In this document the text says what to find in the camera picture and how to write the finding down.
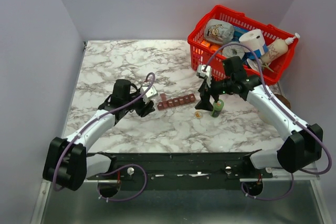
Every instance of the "bottle pump cap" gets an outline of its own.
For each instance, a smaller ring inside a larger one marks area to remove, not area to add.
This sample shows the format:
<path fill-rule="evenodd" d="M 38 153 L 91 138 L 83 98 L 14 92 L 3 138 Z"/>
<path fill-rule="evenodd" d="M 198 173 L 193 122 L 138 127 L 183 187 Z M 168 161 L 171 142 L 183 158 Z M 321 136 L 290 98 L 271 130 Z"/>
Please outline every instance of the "bottle pump cap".
<path fill-rule="evenodd" d="M 290 45 L 290 44 L 292 44 L 294 42 L 294 40 L 296 38 L 298 38 L 298 39 L 300 38 L 300 35 L 298 33 L 295 33 L 295 36 L 292 37 L 292 38 L 288 37 L 287 39 L 285 39 L 285 43 L 288 44 L 288 45 Z"/>

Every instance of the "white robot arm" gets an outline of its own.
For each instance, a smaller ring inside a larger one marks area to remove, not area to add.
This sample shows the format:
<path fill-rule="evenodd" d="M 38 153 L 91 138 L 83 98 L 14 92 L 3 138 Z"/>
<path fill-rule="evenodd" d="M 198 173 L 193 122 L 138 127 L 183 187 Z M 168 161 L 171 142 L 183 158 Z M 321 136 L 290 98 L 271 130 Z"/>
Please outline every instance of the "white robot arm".
<path fill-rule="evenodd" d="M 94 116 L 80 129 L 65 138 L 56 137 L 49 146 L 43 178 L 71 190 L 77 190 L 85 178 L 107 172 L 111 157 L 107 154 L 87 156 L 92 145 L 113 128 L 128 112 L 135 110 L 140 117 L 155 111 L 151 100 L 157 96 L 154 86 L 137 88 L 128 80 L 117 80 L 113 93 L 98 107 Z"/>
<path fill-rule="evenodd" d="M 319 125 L 309 125 L 291 112 L 274 96 L 268 86 L 266 86 L 267 91 L 265 91 L 257 75 L 247 77 L 239 57 L 224 60 L 223 66 L 225 75 L 229 78 L 221 81 L 212 78 L 211 67 L 198 66 L 196 75 L 204 81 L 198 90 L 201 101 L 195 108 L 212 111 L 213 106 L 209 101 L 210 96 L 218 101 L 219 95 L 226 93 L 238 94 L 263 113 L 279 132 L 285 143 L 278 150 L 258 150 L 251 153 L 249 160 L 255 169 L 283 168 L 293 173 L 321 158 L 321 145 L 299 126 L 304 125 L 322 141 L 323 130 Z"/>

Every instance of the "metal floor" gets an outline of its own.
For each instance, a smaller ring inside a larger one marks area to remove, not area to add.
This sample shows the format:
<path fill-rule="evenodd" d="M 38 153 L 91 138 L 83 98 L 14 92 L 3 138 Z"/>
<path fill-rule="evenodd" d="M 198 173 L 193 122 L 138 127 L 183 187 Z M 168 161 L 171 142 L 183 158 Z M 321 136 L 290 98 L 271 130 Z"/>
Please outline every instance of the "metal floor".
<path fill-rule="evenodd" d="M 278 196 L 288 181 L 269 182 L 264 197 Z M 128 202 L 98 200 L 97 184 L 87 182 L 76 191 L 50 190 L 42 223 L 53 224 L 217 224 L 323 223 L 309 180 L 295 182 L 292 194 L 279 201 L 258 201 L 241 191 L 145 191 Z M 119 192 L 123 198 L 134 192 Z"/>

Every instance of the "white marble tabletop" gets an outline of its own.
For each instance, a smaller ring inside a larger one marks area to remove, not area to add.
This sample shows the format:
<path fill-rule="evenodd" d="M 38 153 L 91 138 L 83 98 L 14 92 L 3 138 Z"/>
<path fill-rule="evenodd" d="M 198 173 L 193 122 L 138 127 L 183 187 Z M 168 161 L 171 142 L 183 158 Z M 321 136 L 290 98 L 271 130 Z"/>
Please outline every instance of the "white marble tabletop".
<path fill-rule="evenodd" d="M 168 99 L 189 93 L 200 99 L 197 89 L 202 80 L 191 68 L 186 41 L 89 41 L 65 136 L 94 115 L 117 79 L 139 85 L 149 72 L 156 74 L 154 85 Z M 261 121 L 257 109 L 248 102 L 236 95 L 220 98 L 225 106 L 218 118 L 202 111 L 203 117 L 197 119 L 196 103 L 156 110 L 144 118 L 128 113 L 91 152 L 250 152 L 283 143 L 275 128 Z"/>

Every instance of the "blue object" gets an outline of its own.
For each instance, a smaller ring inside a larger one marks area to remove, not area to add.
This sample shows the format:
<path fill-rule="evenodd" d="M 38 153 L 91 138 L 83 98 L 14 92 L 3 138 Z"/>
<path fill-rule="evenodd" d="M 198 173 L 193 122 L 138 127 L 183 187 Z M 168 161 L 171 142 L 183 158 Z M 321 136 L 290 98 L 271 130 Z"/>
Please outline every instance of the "blue object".
<path fill-rule="evenodd" d="M 263 44 L 263 52 L 260 52 L 260 50 L 255 50 L 254 53 L 258 56 L 258 58 L 260 58 L 262 55 L 264 55 L 265 53 L 268 52 L 268 48 L 266 46 L 266 43 Z M 247 52 L 245 53 L 245 55 L 247 56 L 247 58 L 251 59 L 251 60 L 255 60 L 253 54 L 251 52 Z"/>
<path fill-rule="evenodd" d="M 241 37 L 241 35 L 248 32 L 248 30 L 237 27 L 237 26 L 234 26 L 233 28 L 235 29 L 233 33 L 233 41 L 239 41 L 239 38 Z"/>
<path fill-rule="evenodd" d="M 246 62 L 247 61 L 247 55 L 246 55 L 246 53 L 241 60 L 242 60 L 243 64 L 247 65 L 247 62 Z"/>

